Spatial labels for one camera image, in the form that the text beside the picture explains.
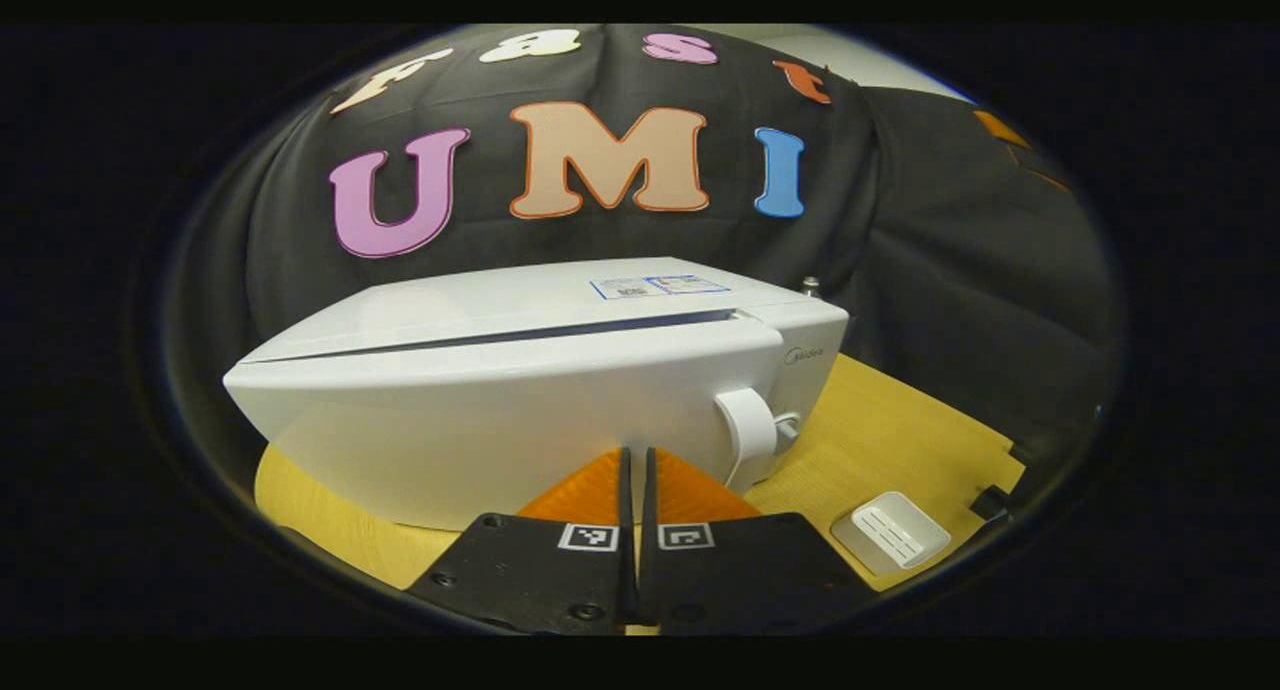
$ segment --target purple letter u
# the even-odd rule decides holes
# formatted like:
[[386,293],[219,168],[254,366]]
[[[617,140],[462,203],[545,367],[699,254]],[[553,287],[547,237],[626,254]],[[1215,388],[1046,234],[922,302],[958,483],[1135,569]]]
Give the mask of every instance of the purple letter u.
[[454,128],[404,146],[404,152],[417,157],[417,207],[393,225],[374,215],[374,172],[387,163],[385,152],[362,154],[330,172],[333,220],[342,247],[360,257],[390,257],[439,236],[453,209],[453,151],[470,137],[471,131]]

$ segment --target light wood surface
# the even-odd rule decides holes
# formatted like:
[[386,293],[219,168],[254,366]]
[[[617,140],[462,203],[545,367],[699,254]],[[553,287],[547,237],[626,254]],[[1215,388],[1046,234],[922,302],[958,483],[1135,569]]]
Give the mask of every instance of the light wood surface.
[[[764,513],[804,513],[872,588],[884,590],[942,562],[978,531],[982,518],[969,511],[973,501],[988,485],[1010,492],[1021,476],[1010,447],[1007,438],[955,408],[840,356],[800,439],[746,499]],[[831,536],[831,526],[890,490],[945,527],[951,544],[919,567],[877,576]],[[259,466],[255,498],[278,525],[398,589],[417,580],[457,538],[374,517],[273,447]]]

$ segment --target black cloth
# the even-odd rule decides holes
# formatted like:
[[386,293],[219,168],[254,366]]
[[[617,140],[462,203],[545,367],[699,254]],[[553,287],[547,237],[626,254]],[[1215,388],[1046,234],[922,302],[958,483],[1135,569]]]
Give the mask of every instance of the black cloth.
[[[846,355],[1011,437],[1032,457],[1061,457],[1088,428],[1119,371],[1120,306],[1100,234],[1078,195],[1020,165],[974,106],[861,88],[703,29],[570,28],[581,31],[572,52],[494,64],[480,55],[525,29],[468,29],[407,47],[284,116],[206,193],[175,259],[166,347],[179,405],[204,408],[198,431],[238,484],[252,486],[262,440],[220,376],[256,344],[370,285],[527,262],[669,255],[790,288],[819,277],[824,297],[854,316]],[[649,58],[643,38],[660,31],[709,40],[717,64]],[[443,47],[452,55],[330,115],[374,72]],[[808,67],[829,105],[792,88],[773,60]],[[513,216],[527,140],[509,111],[547,101],[584,102],[618,138],[649,108],[700,113],[698,169],[709,206],[636,207],[640,172],[622,204],[600,207],[568,172],[585,201],[579,211]],[[402,220],[416,202],[416,160],[403,147],[449,128],[471,137],[454,156],[445,229],[401,256],[347,252],[335,236],[330,172],[388,152],[375,211]],[[800,218],[754,207],[765,178],[758,128],[804,140]],[[1052,166],[1036,160],[1038,170]]]

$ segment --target white soap dish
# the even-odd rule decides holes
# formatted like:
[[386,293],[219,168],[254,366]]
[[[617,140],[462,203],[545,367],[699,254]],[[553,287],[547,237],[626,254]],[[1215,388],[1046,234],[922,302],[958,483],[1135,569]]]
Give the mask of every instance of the white soap dish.
[[831,534],[876,575],[916,567],[951,544],[951,534],[901,493],[842,516]]

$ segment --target letter m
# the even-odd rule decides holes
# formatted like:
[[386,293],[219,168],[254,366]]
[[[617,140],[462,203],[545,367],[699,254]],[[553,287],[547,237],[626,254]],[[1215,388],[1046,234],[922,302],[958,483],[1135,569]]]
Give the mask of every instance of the letter m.
[[622,140],[580,102],[535,102],[511,116],[529,129],[525,195],[511,204],[517,218],[576,213],[582,196],[568,189],[570,165],[603,207],[622,202],[640,166],[645,184],[634,197],[637,206],[684,213],[710,202],[698,187],[698,131],[707,120],[695,111],[650,108]]

